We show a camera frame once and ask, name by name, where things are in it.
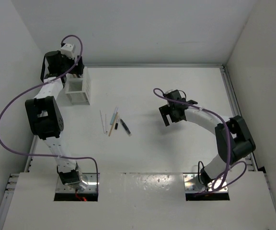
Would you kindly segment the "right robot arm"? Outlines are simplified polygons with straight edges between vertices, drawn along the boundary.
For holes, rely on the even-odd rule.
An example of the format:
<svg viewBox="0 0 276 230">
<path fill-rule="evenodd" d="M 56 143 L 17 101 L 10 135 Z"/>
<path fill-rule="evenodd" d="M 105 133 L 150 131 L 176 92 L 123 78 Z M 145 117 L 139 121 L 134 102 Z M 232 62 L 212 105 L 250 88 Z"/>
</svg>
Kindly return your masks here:
<svg viewBox="0 0 276 230">
<path fill-rule="evenodd" d="M 155 88 L 153 92 L 167 102 L 159 108 L 166 126 L 181 121 L 191 122 L 215 136 L 217 155 L 207 165 L 198 163 L 197 180 L 198 184 L 204 188 L 207 188 L 209 184 L 214 184 L 218 179 L 224 182 L 228 172 L 240 163 L 245 164 L 243 158 L 255 151 L 255 141 L 242 116 L 220 116 L 209 109 L 198 106 L 196 101 L 188 101 L 184 91 L 164 92 Z"/>
</svg>

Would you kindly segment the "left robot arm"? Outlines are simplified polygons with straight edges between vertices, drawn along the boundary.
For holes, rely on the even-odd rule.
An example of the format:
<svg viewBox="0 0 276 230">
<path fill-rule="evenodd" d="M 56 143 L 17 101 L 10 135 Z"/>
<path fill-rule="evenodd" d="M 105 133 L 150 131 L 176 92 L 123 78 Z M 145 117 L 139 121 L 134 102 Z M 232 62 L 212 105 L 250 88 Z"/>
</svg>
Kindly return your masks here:
<svg viewBox="0 0 276 230">
<path fill-rule="evenodd" d="M 53 80 L 69 70 L 75 60 L 74 52 L 64 48 L 47 52 L 40 75 L 45 85 L 33 99 L 25 101 L 25 108 L 32 133 L 43 140 L 51 154 L 56 156 L 57 173 L 62 184 L 83 191 L 88 186 L 88 180 L 83 178 L 77 161 L 72 160 L 65 151 L 61 138 L 64 121 L 56 99 L 64 88 L 67 77 Z"/>
</svg>

